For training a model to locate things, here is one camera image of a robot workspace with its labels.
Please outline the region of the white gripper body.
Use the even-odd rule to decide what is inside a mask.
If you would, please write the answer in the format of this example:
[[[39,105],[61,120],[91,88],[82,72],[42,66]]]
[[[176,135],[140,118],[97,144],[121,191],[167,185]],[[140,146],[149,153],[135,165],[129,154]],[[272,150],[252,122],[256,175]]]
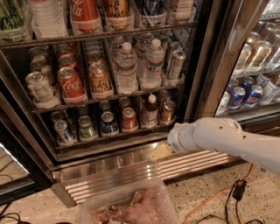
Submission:
[[[147,159],[150,161],[157,161],[161,158],[166,158],[172,154],[172,150],[166,143],[157,145],[153,151],[147,154]]]

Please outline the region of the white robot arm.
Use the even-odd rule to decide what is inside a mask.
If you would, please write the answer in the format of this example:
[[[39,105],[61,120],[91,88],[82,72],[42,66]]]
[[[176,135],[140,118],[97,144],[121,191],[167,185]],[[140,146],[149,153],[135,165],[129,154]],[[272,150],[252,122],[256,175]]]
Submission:
[[[173,152],[187,154],[197,150],[234,155],[280,174],[280,138],[246,132],[230,118],[204,117],[191,123],[176,123],[167,142],[160,143],[146,157],[157,161]]]

